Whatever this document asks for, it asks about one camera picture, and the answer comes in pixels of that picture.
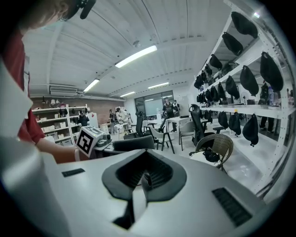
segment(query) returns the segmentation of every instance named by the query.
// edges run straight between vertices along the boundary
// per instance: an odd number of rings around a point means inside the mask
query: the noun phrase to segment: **air conditioner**
[[[68,86],[50,86],[50,94],[52,96],[76,96],[77,88]]]

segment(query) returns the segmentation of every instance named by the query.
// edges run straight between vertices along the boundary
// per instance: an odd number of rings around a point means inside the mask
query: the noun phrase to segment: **white floor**
[[[120,133],[120,140],[123,139],[123,132]],[[195,151],[195,146],[192,143],[191,139],[192,136],[182,137],[183,141],[183,151],[181,149],[181,145],[179,145],[179,131],[177,133],[170,133],[171,138],[174,137],[172,144],[175,150],[175,154],[178,154],[184,158],[190,158],[189,153]],[[111,138],[113,141],[118,140],[118,134],[111,134]],[[165,145],[163,151],[173,153],[172,148],[169,144],[169,148]],[[258,184],[261,178],[261,172],[258,168],[247,160],[240,152],[234,147],[232,155],[230,158],[225,162],[223,166],[227,172],[227,174],[250,189],[251,191],[253,188]]]

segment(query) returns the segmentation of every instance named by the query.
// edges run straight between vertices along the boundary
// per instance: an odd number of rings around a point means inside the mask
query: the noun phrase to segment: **fluorescent light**
[[[126,93],[126,94],[121,95],[120,97],[124,97],[124,96],[130,95],[130,94],[134,94],[134,93],[135,93],[134,91],[133,92],[129,92],[129,93]]]
[[[254,16],[257,17],[257,18],[260,17],[260,15],[257,12],[254,13]]]
[[[161,87],[161,86],[164,86],[164,85],[167,85],[168,82],[165,82],[165,83],[162,83],[162,84],[158,84],[158,85],[155,85],[155,86],[151,86],[151,87],[148,87],[148,89],[152,89],[154,87]]]
[[[154,52],[154,51],[157,51],[157,47],[155,45],[152,45],[152,46],[150,46],[148,48],[145,48],[145,49],[143,49],[143,50],[141,50],[141,51],[139,51],[139,52],[137,52],[137,53],[135,53],[135,54],[127,57],[126,59],[123,59],[119,63],[116,63],[115,64],[115,67],[121,68],[125,64],[128,64],[129,62],[134,61],[137,58],[142,57],[142,56],[144,56],[144,55],[146,55],[148,53]]]
[[[100,80],[99,79],[94,79],[93,82],[91,84],[88,85],[87,88],[85,88],[85,90],[83,92],[87,92],[89,91],[95,84],[97,84]]]

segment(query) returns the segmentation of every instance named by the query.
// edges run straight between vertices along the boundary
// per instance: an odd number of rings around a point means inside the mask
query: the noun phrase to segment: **red shirt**
[[[19,30],[11,36],[10,41],[2,54],[3,62],[10,75],[24,91],[24,67],[25,67],[25,48],[22,42],[22,35]],[[25,119],[18,132],[18,137],[27,142],[37,144],[39,140],[45,137],[39,124],[35,120],[32,110],[28,112],[28,119]]]

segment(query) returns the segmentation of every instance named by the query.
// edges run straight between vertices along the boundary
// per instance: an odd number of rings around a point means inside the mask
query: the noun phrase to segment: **brick wall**
[[[42,108],[42,98],[31,98],[33,101],[32,109],[36,107]],[[45,101],[48,100],[49,102],[52,98],[45,98]],[[115,111],[115,107],[121,106],[123,107],[124,104],[121,101],[112,101],[112,100],[90,100],[90,99],[78,99],[78,98],[65,98],[59,99],[61,103],[69,104],[69,107],[73,106],[85,106],[90,108],[91,112],[97,113],[98,124],[104,124],[108,122],[109,118],[109,110],[113,109]]]

